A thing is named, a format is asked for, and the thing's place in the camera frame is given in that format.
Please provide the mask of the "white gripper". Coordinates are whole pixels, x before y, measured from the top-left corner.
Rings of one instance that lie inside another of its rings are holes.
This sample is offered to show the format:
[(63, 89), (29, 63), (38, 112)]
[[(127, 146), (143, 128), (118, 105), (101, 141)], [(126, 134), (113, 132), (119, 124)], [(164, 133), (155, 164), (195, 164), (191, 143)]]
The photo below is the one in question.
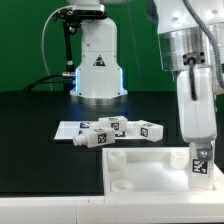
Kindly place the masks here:
[(177, 78), (177, 98), (182, 137), (185, 142), (196, 144), (199, 161), (213, 159), (211, 141), (216, 139), (217, 125), (214, 97), (209, 68), (195, 69), (194, 81), (197, 99), (191, 95), (188, 71), (182, 71)]

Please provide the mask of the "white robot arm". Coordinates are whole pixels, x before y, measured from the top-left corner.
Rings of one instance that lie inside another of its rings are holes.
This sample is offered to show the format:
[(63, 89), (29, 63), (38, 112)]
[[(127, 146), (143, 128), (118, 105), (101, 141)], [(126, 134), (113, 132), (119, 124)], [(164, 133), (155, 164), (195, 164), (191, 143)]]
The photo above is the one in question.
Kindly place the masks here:
[[(81, 25), (82, 59), (74, 70), (74, 97), (87, 101), (125, 96), (117, 64), (117, 27), (106, 3), (125, 0), (67, 0), (68, 15)], [(157, 21), (162, 69), (177, 74), (181, 133), (193, 157), (213, 159), (217, 136), (214, 97), (224, 93), (224, 0), (146, 0)]]

